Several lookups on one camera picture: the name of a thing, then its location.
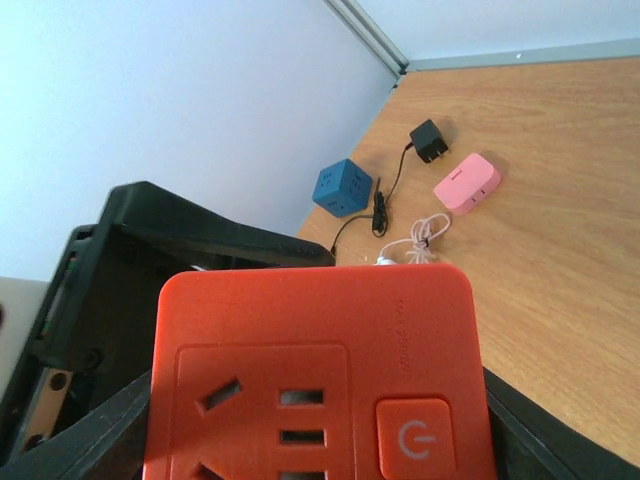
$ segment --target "socket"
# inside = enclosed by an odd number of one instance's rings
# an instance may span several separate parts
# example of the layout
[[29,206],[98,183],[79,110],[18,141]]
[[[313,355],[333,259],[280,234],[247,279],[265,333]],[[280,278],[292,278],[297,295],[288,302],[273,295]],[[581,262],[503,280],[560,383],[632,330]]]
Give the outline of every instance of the socket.
[[160,295],[144,479],[495,480],[464,275],[235,270]]
[[348,158],[324,168],[318,175],[313,201],[336,217],[364,210],[373,180]]

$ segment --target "black power adapter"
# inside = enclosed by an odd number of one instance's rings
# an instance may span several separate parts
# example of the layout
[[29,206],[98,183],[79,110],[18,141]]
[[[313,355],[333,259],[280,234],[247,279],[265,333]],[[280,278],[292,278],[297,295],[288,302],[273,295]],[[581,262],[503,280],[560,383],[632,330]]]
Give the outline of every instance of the black power adapter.
[[425,163],[431,163],[449,150],[440,130],[431,120],[427,120],[419,127],[416,127],[409,136],[416,153]]

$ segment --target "white wall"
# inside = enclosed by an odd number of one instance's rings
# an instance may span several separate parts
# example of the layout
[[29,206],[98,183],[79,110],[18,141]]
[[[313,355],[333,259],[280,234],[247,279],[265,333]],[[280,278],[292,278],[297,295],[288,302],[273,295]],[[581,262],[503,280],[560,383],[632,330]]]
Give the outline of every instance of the white wall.
[[359,0],[410,60],[640,37],[640,0]]
[[394,84],[319,0],[5,0],[0,59],[0,275],[45,280],[135,180],[295,233]]

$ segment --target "black cable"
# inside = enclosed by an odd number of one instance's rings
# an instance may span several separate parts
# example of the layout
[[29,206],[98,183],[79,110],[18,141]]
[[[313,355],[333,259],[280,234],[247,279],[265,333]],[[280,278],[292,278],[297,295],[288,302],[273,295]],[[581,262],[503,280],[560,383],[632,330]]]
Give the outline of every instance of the black cable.
[[404,147],[404,150],[402,150],[402,155],[400,155],[400,163],[398,164],[398,173],[396,174],[396,179],[393,182],[393,187],[391,187],[391,190],[389,191],[389,195],[387,195],[386,198],[384,194],[380,191],[380,178],[378,178],[378,181],[376,183],[376,190],[373,193],[373,214],[356,215],[355,217],[351,217],[349,220],[347,220],[344,223],[344,225],[342,225],[342,227],[340,227],[340,230],[338,230],[338,233],[336,233],[336,236],[333,239],[333,243],[331,244],[330,252],[334,257],[336,255],[336,243],[338,243],[338,238],[340,237],[340,234],[345,229],[345,227],[349,225],[351,222],[353,222],[354,220],[358,220],[360,218],[371,218],[372,219],[371,233],[373,233],[374,236],[380,238],[380,237],[384,237],[384,235],[387,233],[387,228],[389,227],[389,214],[387,212],[387,206],[389,205],[389,200],[391,199],[391,195],[393,195],[393,192],[395,191],[396,186],[398,185],[398,180],[400,180],[400,174],[402,173],[402,166],[404,165],[404,155],[407,153],[407,150],[409,150],[411,147],[413,147],[413,143],[409,142]]
[[351,217],[349,220],[344,222],[342,227],[340,227],[340,230],[338,230],[338,233],[336,233],[336,236],[333,239],[333,243],[331,244],[331,249],[329,250],[331,252],[331,255],[333,255],[334,257],[336,256],[336,243],[338,242],[338,238],[340,237],[340,234],[345,229],[345,227],[354,220],[359,220],[360,218],[373,218],[373,215],[356,215],[355,217]]

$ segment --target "white cable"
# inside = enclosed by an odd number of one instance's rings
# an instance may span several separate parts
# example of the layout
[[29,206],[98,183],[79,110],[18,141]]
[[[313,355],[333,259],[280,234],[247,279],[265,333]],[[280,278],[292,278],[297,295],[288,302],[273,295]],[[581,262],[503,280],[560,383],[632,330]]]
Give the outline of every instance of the white cable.
[[[445,225],[438,230],[437,232],[431,231],[431,222],[436,218],[444,218],[446,220]],[[446,232],[451,226],[451,218],[446,213],[436,213],[435,215],[431,215],[427,218],[421,218],[416,221],[411,227],[411,238],[403,238],[401,240],[396,240],[395,242],[391,242],[380,250],[380,255],[378,255],[378,265],[386,265],[388,263],[385,262],[393,262],[393,260],[389,260],[384,256],[384,252],[387,248],[392,247],[394,245],[399,245],[401,243],[411,242],[413,244],[413,249],[407,252],[407,255],[411,257],[409,263],[429,263],[432,261],[436,255],[429,250],[429,246],[431,242]]]

